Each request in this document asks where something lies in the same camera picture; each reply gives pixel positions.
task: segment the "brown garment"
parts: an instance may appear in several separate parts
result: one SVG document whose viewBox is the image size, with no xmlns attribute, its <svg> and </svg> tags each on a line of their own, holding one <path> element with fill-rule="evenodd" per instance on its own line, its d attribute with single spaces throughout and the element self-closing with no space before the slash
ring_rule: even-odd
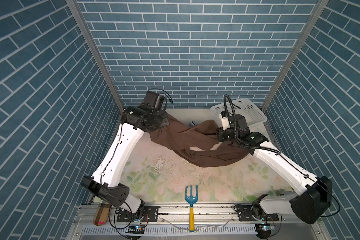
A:
<svg viewBox="0 0 360 240">
<path fill-rule="evenodd" d="M 199 167 L 220 167 L 239 161 L 248 151 L 239 148 L 236 143 L 226 141 L 216 150 L 210 150 L 218 144 L 215 121 L 207 120 L 189 128 L 168 114 L 169 125 L 150 132 L 151 141 L 172 149 L 176 154 Z M 204 151 L 192 151 L 198 147 Z"/>
</svg>

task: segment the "brick wall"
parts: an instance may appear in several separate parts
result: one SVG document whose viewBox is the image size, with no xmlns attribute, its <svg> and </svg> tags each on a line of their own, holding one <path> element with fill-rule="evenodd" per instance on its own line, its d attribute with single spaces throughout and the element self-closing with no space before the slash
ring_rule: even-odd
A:
<svg viewBox="0 0 360 240">
<path fill-rule="evenodd" d="M 360 0 L 329 1 L 267 116 L 291 159 L 332 180 L 331 237 L 360 240 Z"/>
<path fill-rule="evenodd" d="M 163 88 L 169 108 L 209 108 L 261 105 L 316 0 L 79 3 L 126 106 Z"/>
<path fill-rule="evenodd" d="M 0 0 L 0 240 L 67 236 L 118 114 L 64 0 Z"/>
</svg>

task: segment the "yellow handle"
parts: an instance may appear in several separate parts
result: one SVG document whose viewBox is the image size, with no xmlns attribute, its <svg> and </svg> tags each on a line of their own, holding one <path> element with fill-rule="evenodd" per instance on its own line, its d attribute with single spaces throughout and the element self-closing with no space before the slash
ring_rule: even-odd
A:
<svg viewBox="0 0 360 240">
<path fill-rule="evenodd" d="M 193 215 L 193 207 L 189 209 L 189 231 L 195 231 L 195 216 Z"/>
</svg>

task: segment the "laundry basket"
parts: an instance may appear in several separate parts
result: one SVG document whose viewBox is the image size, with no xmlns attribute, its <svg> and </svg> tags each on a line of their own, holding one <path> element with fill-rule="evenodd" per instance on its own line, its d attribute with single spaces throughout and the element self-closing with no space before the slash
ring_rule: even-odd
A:
<svg viewBox="0 0 360 240">
<path fill-rule="evenodd" d="M 248 98 L 239 98 L 232 100 L 233 107 L 235 108 L 235 113 L 240 114 L 245 117 L 248 127 L 251 127 L 255 124 L 267 121 L 267 117 L 264 113 Z M 227 108 L 230 113 L 231 106 L 227 101 Z M 216 123 L 221 126 L 221 120 L 219 114 L 224 111 L 224 103 L 211 107 L 211 112 L 215 118 Z"/>
</svg>

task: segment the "table surface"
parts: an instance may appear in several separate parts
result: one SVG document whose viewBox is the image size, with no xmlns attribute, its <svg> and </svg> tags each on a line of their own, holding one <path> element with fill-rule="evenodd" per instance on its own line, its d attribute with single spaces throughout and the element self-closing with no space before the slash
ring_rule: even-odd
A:
<svg viewBox="0 0 360 240">
<path fill-rule="evenodd" d="M 168 109 L 167 112 L 184 124 L 213 119 L 209 109 Z M 250 130 L 268 136 L 262 123 Z M 250 154 L 229 166 L 197 167 L 152 142 L 148 133 L 137 142 L 121 183 L 146 202 L 184 202 L 187 185 L 198 185 L 199 202 L 253 201 L 261 194 L 279 195 L 292 190 L 274 170 Z"/>
</svg>

